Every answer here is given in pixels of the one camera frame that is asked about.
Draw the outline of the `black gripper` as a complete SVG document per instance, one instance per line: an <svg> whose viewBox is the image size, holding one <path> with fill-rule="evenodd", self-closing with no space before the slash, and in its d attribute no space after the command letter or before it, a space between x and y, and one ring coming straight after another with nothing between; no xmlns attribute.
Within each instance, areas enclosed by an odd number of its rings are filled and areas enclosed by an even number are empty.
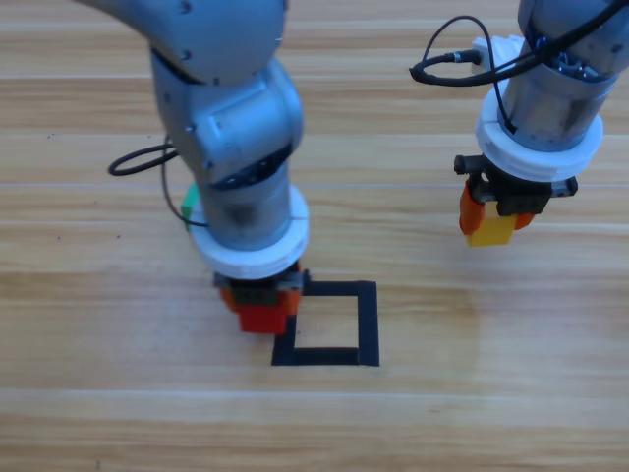
<svg viewBox="0 0 629 472"><path fill-rule="evenodd" d="M213 286L230 312L239 314L239 306L274 306L286 295L286 313L296 316L305 276L300 263L261 279L236 279L216 273Z"/></svg>
<svg viewBox="0 0 629 472"><path fill-rule="evenodd" d="M459 201L459 227L472 236L482 226L488 202L497 202L500 216L517 214L516 230L527 227L553 198L568 198L578 191L575 177L555 182L534 182L499 169L484 155L457 155L457 175L468 175Z"/></svg>

